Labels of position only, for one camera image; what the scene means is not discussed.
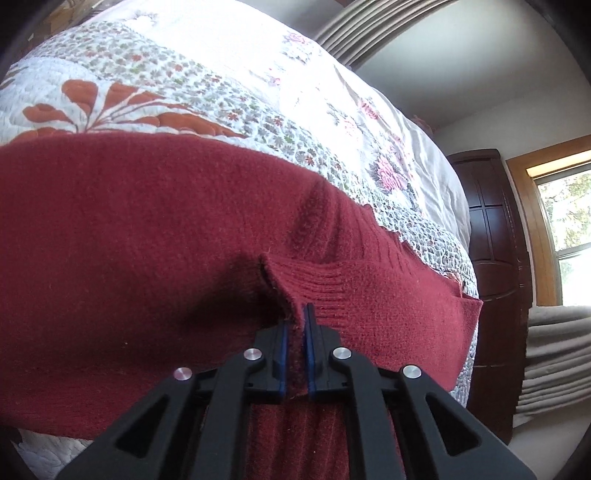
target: red sweater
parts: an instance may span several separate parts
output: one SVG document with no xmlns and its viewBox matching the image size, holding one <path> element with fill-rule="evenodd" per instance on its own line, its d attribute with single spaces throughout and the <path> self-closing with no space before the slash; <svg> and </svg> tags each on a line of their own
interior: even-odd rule
<svg viewBox="0 0 591 480">
<path fill-rule="evenodd" d="M 343 344 L 451 389 L 480 301 L 315 173 L 190 136 L 0 148 L 0 423 L 93 438 L 174 368 L 220 365 L 301 305 Z M 248 477 L 348 475 L 334 406 L 254 409 Z"/>
</svg>

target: black clamp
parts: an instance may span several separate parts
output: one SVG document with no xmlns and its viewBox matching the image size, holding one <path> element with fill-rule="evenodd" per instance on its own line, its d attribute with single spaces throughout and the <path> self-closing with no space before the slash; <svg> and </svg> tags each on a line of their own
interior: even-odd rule
<svg viewBox="0 0 591 480">
<path fill-rule="evenodd" d="M 344 404 L 351 480 L 535 480 L 419 367 L 377 368 L 318 325 L 311 304 L 304 316 L 309 397 Z M 175 370 L 57 480 L 241 479 L 249 405 L 280 403 L 286 380 L 287 325 L 279 322 L 218 369 Z"/>
</svg>

